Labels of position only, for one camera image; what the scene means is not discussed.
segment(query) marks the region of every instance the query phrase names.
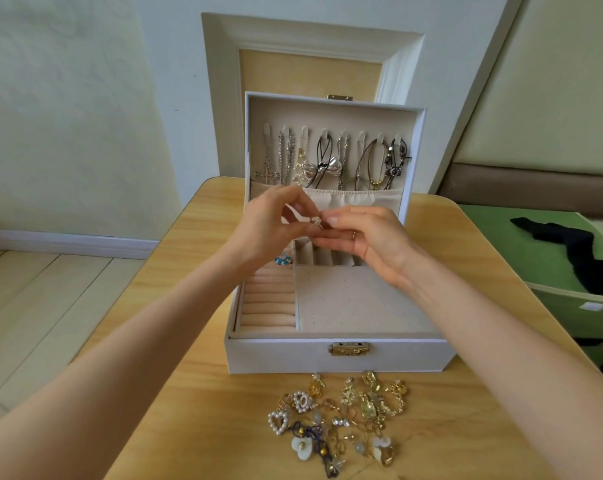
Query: white wall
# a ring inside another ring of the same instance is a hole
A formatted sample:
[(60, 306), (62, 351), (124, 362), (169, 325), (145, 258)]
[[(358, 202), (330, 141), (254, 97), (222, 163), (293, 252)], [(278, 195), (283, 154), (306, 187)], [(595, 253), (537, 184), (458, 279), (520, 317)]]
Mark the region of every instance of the white wall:
[(0, 0), (0, 228), (159, 239), (181, 206), (130, 0)]
[(219, 174), (202, 13), (424, 34), (406, 103), (428, 108), (415, 179), (425, 192), (448, 163), (519, 1), (136, 0), (182, 204)]
[(527, 0), (455, 154), (603, 175), (603, 0)]

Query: wooden table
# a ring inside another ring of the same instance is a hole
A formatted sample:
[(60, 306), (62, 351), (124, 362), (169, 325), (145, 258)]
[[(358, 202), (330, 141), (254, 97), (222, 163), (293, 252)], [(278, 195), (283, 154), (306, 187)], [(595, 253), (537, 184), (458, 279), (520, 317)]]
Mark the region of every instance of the wooden table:
[[(243, 208), (244, 180), (213, 178), (170, 228), (82, 352), (159, 298), (213, 254)], [(490, 243), (450, 200), (411, 197), (406, 227), (419, 246), (522, 321), (583, 354)], [(172, 374), (107, 478), (322, 479), (321, 461), (302, 462), (291, 436), (275, 436), (266, 415), (284, 392), (306, 389), (309, 374), (229, 376), (222, 339), (227, 299)], [(326, 374), (329, 397), (345, 377)], [(441, 373), (380, 374), (410, 386), (409, 407), (388, 435), (399, 444), (383, 468), (352, 449), (340, 479), (542, 479), (552, 477), (481, 381), (459, 358)]]

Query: baseboard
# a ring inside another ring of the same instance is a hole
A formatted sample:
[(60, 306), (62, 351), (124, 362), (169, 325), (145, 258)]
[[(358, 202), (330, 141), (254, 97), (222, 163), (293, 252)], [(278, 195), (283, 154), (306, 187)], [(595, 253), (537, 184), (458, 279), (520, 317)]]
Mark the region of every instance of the baseboard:
[(0, 250), (146, 259), (159, 241), (0, 229)]

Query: gold clasp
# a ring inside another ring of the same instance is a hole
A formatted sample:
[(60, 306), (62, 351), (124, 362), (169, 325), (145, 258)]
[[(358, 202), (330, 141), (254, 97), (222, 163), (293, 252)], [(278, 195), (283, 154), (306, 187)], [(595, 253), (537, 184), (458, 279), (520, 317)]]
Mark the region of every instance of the gold clasp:
[(370, 352), (368, 342), (335, 342), (328, 346), (330, 355), (366, 355)]

